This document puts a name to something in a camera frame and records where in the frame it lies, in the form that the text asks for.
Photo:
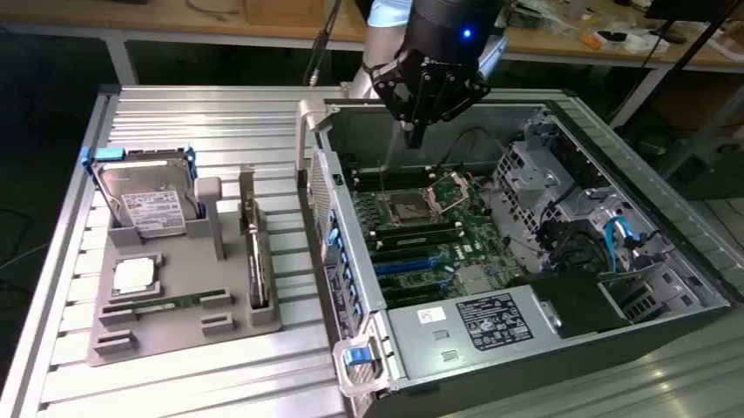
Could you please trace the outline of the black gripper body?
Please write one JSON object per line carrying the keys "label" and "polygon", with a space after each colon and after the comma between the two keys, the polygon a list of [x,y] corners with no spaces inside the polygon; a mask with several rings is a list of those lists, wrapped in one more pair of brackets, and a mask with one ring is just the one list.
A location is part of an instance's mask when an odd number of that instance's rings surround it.
{"label": "black gripper body", "polygon": [[407,70],[441,77],[479,73],[487,80],[503,54],[501,1],[415,1],[399,58]]}

